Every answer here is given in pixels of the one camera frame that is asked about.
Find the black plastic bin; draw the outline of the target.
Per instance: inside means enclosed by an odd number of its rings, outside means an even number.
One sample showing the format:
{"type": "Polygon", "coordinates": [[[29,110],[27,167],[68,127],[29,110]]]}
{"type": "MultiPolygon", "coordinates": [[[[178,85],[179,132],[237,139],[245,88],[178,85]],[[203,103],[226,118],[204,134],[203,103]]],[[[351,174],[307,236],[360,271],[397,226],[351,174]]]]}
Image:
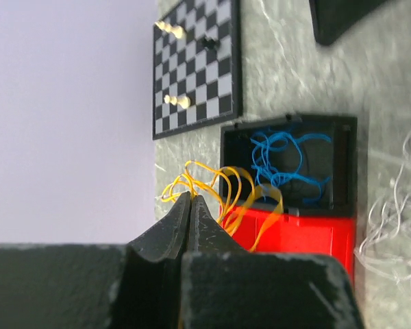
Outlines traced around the black plastic bin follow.
{"type": "Polygon", "coordinates": [[[282,192],[287,208],[357,207],[355,116],[287,114],[221,128],[222,167],[282,192]]]}

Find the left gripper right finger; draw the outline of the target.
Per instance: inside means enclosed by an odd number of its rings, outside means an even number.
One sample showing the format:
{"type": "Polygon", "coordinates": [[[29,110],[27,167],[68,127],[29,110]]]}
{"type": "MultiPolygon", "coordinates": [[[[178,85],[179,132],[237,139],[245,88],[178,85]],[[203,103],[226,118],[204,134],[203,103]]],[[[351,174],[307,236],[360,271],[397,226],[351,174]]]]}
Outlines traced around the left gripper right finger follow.
{"type": "Polygon", "coordinates": [[[188,251],[201,253],[247,253],[212,218],[205,199],[194,197],[190,211],[188,251]]]}

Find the red plastic bin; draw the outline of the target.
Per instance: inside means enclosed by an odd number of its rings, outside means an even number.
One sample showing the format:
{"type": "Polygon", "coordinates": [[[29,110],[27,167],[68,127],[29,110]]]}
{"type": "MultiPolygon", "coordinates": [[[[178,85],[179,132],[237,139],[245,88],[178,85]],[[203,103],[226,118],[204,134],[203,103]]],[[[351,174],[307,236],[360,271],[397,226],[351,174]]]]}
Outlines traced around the red plastic bin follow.
{"type": "Polygon", "coordinates": [[[256,202],[247,210],[232,235],[244,249],[253,245],[257,253],[313,253],[334,257],[354,281],[353,248],[356,237],[356,207],[287,208],[278,221],[259,234],[276,207],[272,199],[256,202]]]}

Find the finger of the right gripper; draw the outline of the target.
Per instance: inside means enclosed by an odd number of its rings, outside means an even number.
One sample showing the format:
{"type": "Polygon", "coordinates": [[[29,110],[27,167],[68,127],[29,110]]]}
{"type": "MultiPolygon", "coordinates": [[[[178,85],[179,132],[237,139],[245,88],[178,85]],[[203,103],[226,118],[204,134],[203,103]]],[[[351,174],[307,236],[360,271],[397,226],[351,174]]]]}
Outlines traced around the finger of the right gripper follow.
{"type": "Polygon", "coordinates": [[[359,20],[385,0],[309,0],[314,39],[321,46],[334,44],[359,20]]]}

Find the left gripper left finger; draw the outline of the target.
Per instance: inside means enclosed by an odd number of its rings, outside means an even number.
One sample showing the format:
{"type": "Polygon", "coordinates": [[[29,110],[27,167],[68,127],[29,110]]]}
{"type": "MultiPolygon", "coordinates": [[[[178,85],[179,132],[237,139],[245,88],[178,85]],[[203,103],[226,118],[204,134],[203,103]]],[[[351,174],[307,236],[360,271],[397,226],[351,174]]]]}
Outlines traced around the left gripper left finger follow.
{"type": "Polygon", "coordinates": [[[158,263],[175,258],[182,250],[190,218],[191,194],[182,193],[161,220],[131,241],[137,255],[148,262],[158,263]]]}

